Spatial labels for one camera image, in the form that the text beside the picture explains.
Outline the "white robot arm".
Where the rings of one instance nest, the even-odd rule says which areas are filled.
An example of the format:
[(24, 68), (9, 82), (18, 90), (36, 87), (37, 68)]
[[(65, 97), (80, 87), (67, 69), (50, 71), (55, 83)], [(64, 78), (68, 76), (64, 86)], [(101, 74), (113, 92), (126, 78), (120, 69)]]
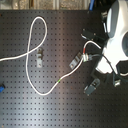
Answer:
[(76, 55), (70, 63), (72, 71), (76, 71), (83, 62), (98, 57), (91, 72), (93, 81), (84, 88), (84, 93), (90, 95), (101, 83), (107, 81), (108, 75), (113, 74), (113, 85), (118, 86), (122, 81), (128, 82), (127, 73), (121, 73), (117, 67), (121, 61), (128, 61), (128, 0), (116, 0), (108, 11), (102, 14), (106, 39), (99, 36), (84, 36), (87, 42), (83, 52)]

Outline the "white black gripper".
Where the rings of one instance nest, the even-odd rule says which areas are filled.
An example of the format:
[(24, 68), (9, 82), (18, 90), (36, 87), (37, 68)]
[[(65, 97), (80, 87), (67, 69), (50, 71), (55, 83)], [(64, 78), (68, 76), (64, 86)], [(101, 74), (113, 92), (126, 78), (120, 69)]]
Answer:
[[(82, 54), (78, 52), (75, 58), (69, 64), (71, 69), (74, 69), (81, 60)], [(117, 72), (116, 69), (117, 61), (110, 56), (102, 56), (94, 67), (94, 70), (100, 74), (111, 74), (112, 72)], [(90, 95), (96, 88), (100, 85), (100, 80), (98, 78), (94, 79), (89, 86), (86, 86), (84, 93)]]

